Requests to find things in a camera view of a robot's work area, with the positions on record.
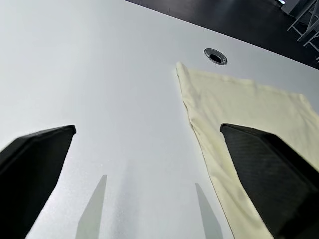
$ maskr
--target table surface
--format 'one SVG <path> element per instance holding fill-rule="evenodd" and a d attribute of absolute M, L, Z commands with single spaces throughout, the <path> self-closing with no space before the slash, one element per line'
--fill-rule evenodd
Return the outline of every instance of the table surface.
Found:
<path fill-rule="evenodd" d="M 233 238 L 188 122 L 178 61 L 304 93 L 319 112 L 318 70 L 122 0 L 2 0 L 0 35 L 0 147 L 77 128 L 28 239 L 204 239 L 203 205 L 212 233 Z M 208 47 L 228 64 L 210 62 Z M 102 195 L 100 222 L 92 195 Z"/>

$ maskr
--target dark floor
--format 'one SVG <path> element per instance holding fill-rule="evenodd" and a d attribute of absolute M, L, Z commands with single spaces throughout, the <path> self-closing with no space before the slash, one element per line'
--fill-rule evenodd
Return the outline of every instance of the dark floor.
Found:
<path fill-rule="evenodd" d="M 251 43 L 319 69 L 311 46 L 287 28 L 294 19 L 276 0 L 128 0 L 132 3 Z"/>

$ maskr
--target cream cloth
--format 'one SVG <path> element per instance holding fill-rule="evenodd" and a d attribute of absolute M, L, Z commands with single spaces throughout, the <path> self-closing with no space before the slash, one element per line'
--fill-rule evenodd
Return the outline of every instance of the cream cloth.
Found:
<path fill-rule="evenodd" d="M 187 69 L 182 63 L 177 64 L 177 74 L 190 123 L 235 238 L 273 238 L 238 179 L 220 125 L 273 133 L 318 170 L 318 115 L 302 94 Z"/>

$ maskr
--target folded cloth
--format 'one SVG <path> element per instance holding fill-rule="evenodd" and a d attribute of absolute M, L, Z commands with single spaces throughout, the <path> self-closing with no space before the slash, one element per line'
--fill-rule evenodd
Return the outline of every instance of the folded cloth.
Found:
<path fill-rule="evenodd" d="M 177 64 L 177 74 L 209 177 L 235 238 L 273 238 L 239 181 L 220 126 L 230 123 L 275 134 L 318 171 L 319 116 L 302 94 L 187 69 L 182 63 Z"/>

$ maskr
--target fabric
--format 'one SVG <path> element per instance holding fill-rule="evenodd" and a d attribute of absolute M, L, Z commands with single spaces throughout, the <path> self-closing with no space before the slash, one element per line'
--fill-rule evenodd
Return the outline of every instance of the fabric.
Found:
<path fill-rule="evenodd" d="M 177 64 L 177 74 L 191 126 L 235 238 L 273 238 L 239 181 L 220 126 L 230 123 L 273 133 L 318 171 L 319 116 L 302 94 L 187 69 L 182 63 Z"/>

